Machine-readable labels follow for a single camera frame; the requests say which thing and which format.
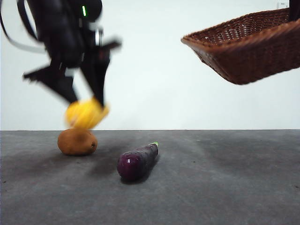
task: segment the potato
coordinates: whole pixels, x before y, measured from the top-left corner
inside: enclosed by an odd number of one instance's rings
[[[58,136],[57,144],[65,155],[82,156],[93,153],[98,145],[96,137],[88,130],[71,128]]]

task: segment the white wall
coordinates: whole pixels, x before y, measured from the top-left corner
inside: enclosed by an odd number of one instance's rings
[[[105,39],[119,36],[123,48],[113,53],[107,71],[111,112],[95,129],[299,129],[300,69],[238,86],[180,42],[192,31],[275,9],[276,2],[103,0]],[[34,45],[15,1],[4,0],[3,17],[14,39]],[[47,56],[18,50],[1,34],[1,129],[66,129],[64,101],[22,80],[24,71],[47,64]],[[90,96],[79,72],[75,87],[80,97]]]

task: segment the purple eggplant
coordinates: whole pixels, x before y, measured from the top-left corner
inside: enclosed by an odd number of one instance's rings
[[[157,156],[157,142],[123,153],[118,160],[118,173],[124,180],[140,179],[153,167]]]

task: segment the brown woven basket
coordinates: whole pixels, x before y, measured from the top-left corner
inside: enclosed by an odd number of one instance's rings
[[[300,67],[300,19],[289,22],[289,8],[251,13],[181,41],[234,84]]]

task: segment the yellow lemon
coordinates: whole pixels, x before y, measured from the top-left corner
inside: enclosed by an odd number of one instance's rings
[[[96,98],[84,102],[73,102],[66,110],[66,122],[72,128],[92,129],[107,114],[108,106],[103,107]]]

